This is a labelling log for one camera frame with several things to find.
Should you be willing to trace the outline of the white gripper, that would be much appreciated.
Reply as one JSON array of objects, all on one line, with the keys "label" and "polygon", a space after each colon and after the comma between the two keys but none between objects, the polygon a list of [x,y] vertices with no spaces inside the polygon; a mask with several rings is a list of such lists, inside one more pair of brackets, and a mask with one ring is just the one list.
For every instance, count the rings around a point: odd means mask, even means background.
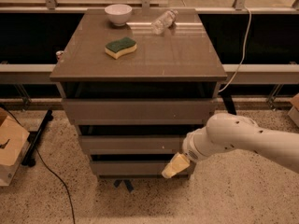
[{"label": "white gripper", "polygon": [[183,140],[182,151],[187,157],[184,154],[176,153],[162,171],[164,178],[171,178],[187,169],[190,166],[190,160],[203,161],[214,153],[213,144],[208,138],[206,128],[187,133]]}]

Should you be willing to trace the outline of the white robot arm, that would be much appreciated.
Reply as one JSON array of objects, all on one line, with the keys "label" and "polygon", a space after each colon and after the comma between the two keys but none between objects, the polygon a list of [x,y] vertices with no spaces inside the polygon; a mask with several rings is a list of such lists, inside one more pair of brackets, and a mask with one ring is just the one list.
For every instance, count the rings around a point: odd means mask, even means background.
[{"label": "white robot arm", "polygon": [[296,173],[299,172],[299,134],[264,129],[250,118],[219,113],[204,128],[187,133],[182,152],[164,167],[162,176],[171,178],[191,162],[235,149],[253,151]]}]

